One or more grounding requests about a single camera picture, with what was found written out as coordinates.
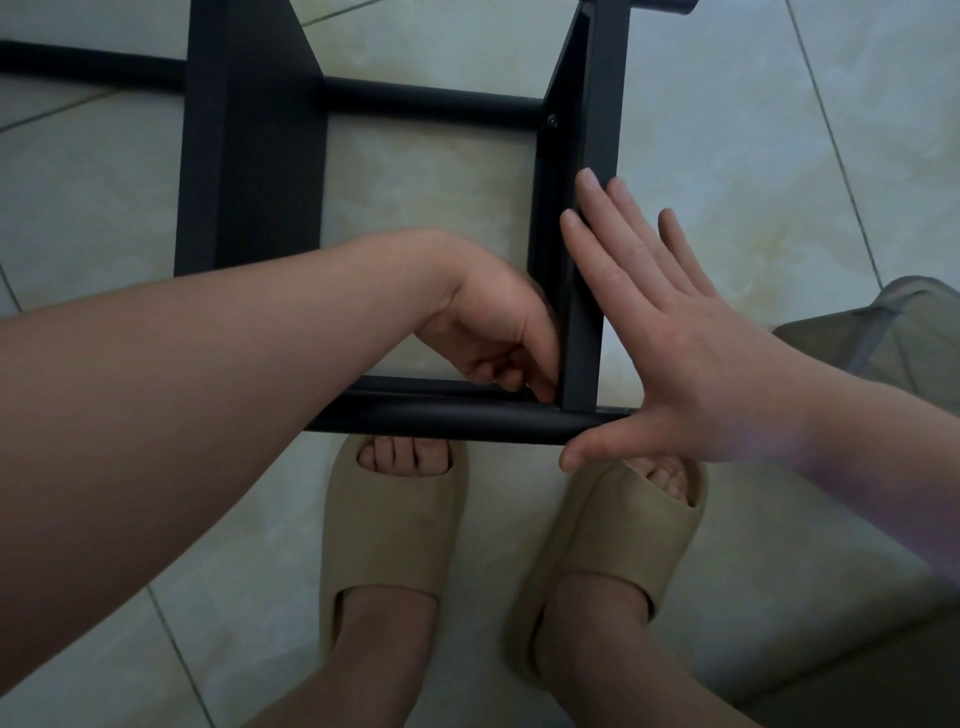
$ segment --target black metal frame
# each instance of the black metal frame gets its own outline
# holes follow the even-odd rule
[[[174,275],[320,245],[330,113],[537,134],[527,270],[562,333],[557,404],[498,387],[363,376],[307,429],[562,444],[631,410],[596,406],[603,316],[560,236],[573,178],[616,174],[633,7],[687,13],[697,0],[584,0],[543,99],[325,76],[290,4],[193,0],[187,60],[0,41],[0,72],[185,96]]]

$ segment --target tile floor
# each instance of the tile floor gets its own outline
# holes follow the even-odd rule
[[[16,1],[0,9],[0,36],[182,57],[187,5]],[[328,73],[530,96],[573,12],[566,0],[295,7]],[[636,11],[620,174],[646,208],[677,209],[722,292],[770,326],[863,305],[900,275],[960,285],[958,35],[950,0]],[[20,307],[171,275],[181,108],[0,77],[0,265]],[[325,245],[424,223],[522,261],[532,138],[335,118],[328,149]],[[601,401],[637,403],[608,334]],[[416,342],[378,369],[451,374]],[[301,435],[150,592],[0,700],[0,723],[230,726],[296,684],[318,664],[324,488],[340,441]],[[411,725],[563,721],[499,664],[495,640],[559,503],[557,454],[471,445],[467,513]],[[656,631],[726,697],[955,600],[797,476],[761,465],[711,475]]]

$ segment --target toe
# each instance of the toe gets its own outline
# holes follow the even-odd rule
[[[642,477],[649,477],[650,473],[657,467],[657,462],[649,457],[632,457],[623,462],[625,462],[627,467],[634,471],[634,473]]]
[[[424,476],[442,475],[450,470],[450,448],[446,440],[414,440],[417,473]]]
[[[366,445],[357,455],[357,462],[365,471],[376,473],[376,456],[373,454],[373,444]]]
[[[686,473],[684,464],[680,458],[663,457],[657,461],[657,466],[653,472],[648,475],[650,482],[671,497],[687,503],[686,497]]]
[[[394,438],[394,475],[417,474],[417,462],[414,460],[414,441],[410,437]]]
[[[373,439],[373,454],[376,456],[376,471],[387,475],[394,474],[394,438],[377,437]]]

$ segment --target wrist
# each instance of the wrist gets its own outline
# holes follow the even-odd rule
[[[821,384],[808,393],[799,446],[785,460],[798,473],[815,477],[844,457],[844,451],[866,428],[867,403],[883,385],[829,365]]]
[[[447,231],[410,228],[367,235],[350,245],[375,248],[364,258],[407,290],[402,300],[416,302],[419,326],[447,308],[466,280],[464,256],[457,255],[464,242]]]

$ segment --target fingernail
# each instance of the fingernail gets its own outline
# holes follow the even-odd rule
[[[586,187],[591,192],[595,192],[600,189],[600,181],[597,180],[597,176],[593,174],[593,170],[589,167],[584,168],[584,187]]]

